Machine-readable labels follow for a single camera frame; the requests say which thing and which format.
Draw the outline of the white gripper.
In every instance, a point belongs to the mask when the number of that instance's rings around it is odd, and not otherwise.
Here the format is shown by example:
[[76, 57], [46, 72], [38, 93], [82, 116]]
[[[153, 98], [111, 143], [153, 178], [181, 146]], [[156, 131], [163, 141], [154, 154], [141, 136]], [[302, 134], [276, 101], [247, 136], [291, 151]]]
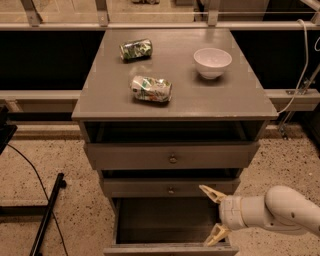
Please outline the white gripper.
[[231, 233], [231, 230], [239, 230], [243, 227], [241, 197], [226, 196], [224, 193], [214, 190], [206, 185], [200, 185], [199, 188], [214, 203], [221, 203], [219, 205], [219, 214], [222, 224], [216, 223], [211, 230], [210, 235], [204, 241], [205, 246], [211, 247], [226, 238]]

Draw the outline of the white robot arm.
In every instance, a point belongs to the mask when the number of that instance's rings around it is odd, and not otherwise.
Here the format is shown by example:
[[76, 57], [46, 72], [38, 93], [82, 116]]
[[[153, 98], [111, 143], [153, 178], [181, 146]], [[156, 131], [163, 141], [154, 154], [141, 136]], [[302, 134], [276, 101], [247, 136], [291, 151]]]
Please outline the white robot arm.
[[221, 222], [204, 242], [214, 246], [232, 231], [259, 227], [267, 231], [320, 236], [320, 207], [287, 186], [271, 187], [263, 196], [226, 195], [206, 185], [199, 188], [218, 205]]

